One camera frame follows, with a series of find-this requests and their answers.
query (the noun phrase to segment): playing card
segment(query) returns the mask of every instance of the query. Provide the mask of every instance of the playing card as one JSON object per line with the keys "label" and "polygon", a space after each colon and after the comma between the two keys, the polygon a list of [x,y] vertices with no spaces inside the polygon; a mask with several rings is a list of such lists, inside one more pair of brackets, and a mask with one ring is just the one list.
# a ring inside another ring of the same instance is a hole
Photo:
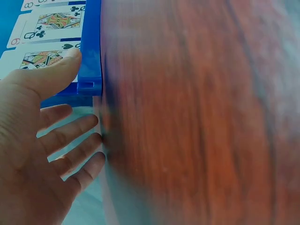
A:
{"label": "playing card", "polygon": [[38,69],[62,60],[70,48],[80,48],[80,41],[20,45],[5,51],[0,59],[0,79],[15,69]]}
{"label": "playing card", "polygon": [[63,6],[72,1],[78,0],[24,0],[21,11],[33,10],[39,7]]}
{"label": "playing card", "polygon": [[84,11],[85,5],[33,10],[22,33],[21,42],[80,38]]}
{"label": "playing card", "polygon": [[21,11],[32,10],[34,7],[34,0],[24,0]]}
{"label": "playing card", "polygon": [[28,15],[29,13],[19,15],[15,23],[14,29],[10,35],[9,41],[7,43],[7,48],[14,48],[21,43],[21,35],[25,28]]}

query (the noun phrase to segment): finger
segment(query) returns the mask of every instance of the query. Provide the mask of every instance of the finger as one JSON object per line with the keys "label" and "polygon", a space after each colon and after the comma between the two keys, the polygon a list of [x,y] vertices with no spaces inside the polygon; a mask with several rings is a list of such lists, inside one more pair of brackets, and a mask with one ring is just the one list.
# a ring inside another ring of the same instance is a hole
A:
{"label": "finger", "polygon": [[97,152],[90,160],[74,175],[65,182],[69,190],[76,198],[91,182],[98,176],[105,163],[105,156],[102,152]]}
{"label": "finger", "polygon": [[72,113],[69,105],[57,105],[41,110],[39,130],[46,129]]}
{"label": "finger", "polygon": [[72,48],[58,63],[41,69],[14,70],[3,79],[3,83],[31,90],[42,101],[64,90],[76,78],[81,58],[80,51]]}
{"label": "finger", "polygon": [[52,161],[52,165],[59,176],[67,175],[86,160],[102,143],[101,135],[93,133],[80,145],[68,152],[66,155]]}
{"label": "finger", "polygon": [[46,155],[49,156],[88,132],[97,124],[97,116],[85,116],[50,131],[48,134],[38,138],[38,141],[44,148]]}

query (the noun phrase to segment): fingernail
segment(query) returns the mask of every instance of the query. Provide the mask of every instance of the fingernail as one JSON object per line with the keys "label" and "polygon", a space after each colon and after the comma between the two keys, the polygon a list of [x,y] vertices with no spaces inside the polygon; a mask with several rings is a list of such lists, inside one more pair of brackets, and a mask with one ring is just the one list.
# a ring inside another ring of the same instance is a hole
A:
{"label": "fingernail", "polygon": [[71,48],[66,52],[65,57],[78,58],[80,51],[78,48]]}

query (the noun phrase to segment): blue plastic card holder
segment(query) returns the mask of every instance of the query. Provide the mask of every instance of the blue plastic card holder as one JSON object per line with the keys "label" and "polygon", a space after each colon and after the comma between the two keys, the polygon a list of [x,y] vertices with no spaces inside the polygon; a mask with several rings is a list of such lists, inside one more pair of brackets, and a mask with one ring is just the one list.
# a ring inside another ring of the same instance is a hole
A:
{"label": "blue plastic card holder", "polygon": [[[3,3],[3,7],[6,10],[3,11],[3,18],[0,20],[0,28],[2,29],[0,36],[0,55],[7,50],[6,45],[18,16],[23,13],[28,13],[28,11],[21,12],[23,0],[4,1]],[[92,106],[93,96],[102,95],[100,58],[101,0],[75,1],[67,4],[86,4],[80,47],[82,52],[82,65],[78,73],[78,81],[71,83],[62,92],[42,102],[42,108],[58,104],[69,104],[73,107]],[[74,40],[80,40],[80,38],[75,37],[58,41]]]}

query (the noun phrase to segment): tabletop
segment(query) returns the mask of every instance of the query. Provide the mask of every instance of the tabletop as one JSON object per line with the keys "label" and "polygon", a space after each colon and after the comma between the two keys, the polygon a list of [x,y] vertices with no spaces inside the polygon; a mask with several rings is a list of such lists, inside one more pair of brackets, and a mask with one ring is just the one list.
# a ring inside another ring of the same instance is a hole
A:
{"label": "tabletop", "polygon": [[120,225],[300,223],[300,2],[103,0]]}

